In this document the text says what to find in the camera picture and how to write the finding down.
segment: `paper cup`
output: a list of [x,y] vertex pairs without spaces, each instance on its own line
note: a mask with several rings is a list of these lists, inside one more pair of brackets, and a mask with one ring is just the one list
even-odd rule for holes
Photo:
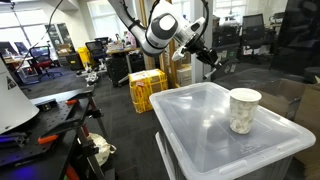
[[257,110],[261,94],[247,88],[230,91],[230,128],[239,134],[247,134]]

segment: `white bag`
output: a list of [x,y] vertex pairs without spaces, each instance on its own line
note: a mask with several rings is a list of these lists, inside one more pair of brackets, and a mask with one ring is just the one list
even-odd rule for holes
[[95,144],[95,147],[99,148],[99,153],[96,154],[99,166],[102,166],[107,162],[109,154],[114,154],[117,148],[114,145],[108,144],[107,141],[100,135],[89,133],[89,138],[91,138]]

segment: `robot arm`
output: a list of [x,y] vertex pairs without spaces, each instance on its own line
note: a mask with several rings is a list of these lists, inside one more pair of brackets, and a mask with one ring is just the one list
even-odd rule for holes
[[140,42],[143,52],[148,56],[159,56],[170,40],[175,39],[180,48],[174,53],[172,60],[184,57],[189,51],[196,53],[197,59],[211,67],[217,67],[217,55],[212,49],[204,46],[196,31],[205,23],[203,17],[194,23],[189,23],[177,15],[172,4],[161,0],[154,8],[151,21],[147,28],[141,26],[140,21],[133,19],[127,11],[125,1],[109,0],[121,21]]

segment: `plastic storage bin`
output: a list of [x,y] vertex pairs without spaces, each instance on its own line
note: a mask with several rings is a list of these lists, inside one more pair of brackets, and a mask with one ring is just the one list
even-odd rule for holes
[[90,63],[92,66],[94,66],[95,62],[91,58],[90,52],[87,47],[80,47],[78,49],[78,53],[80,55],[80,59],[84,68],[87,67],[86,63]]
[[253,171],[259,173],[243,179],[282,179],[290,156],[315,143],[309,130],[261,106],[248,134],[233,132],[229,91],[214,83],[155,93],[150,101],[163,128],[156,138],[171,179],[236,179]]
[[149,96],[168,89],[167,77],[159,69],[129,74],[130,94],[137,113],[152,109]]

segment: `bin lid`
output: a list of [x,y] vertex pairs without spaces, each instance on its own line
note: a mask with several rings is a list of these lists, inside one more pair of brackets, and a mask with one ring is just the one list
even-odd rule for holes
[[229,91],[199,83],[162,91],[150,101],[187,179],[235,179],[306,149],[315,136],[261,106],[251,131],[229,127]]

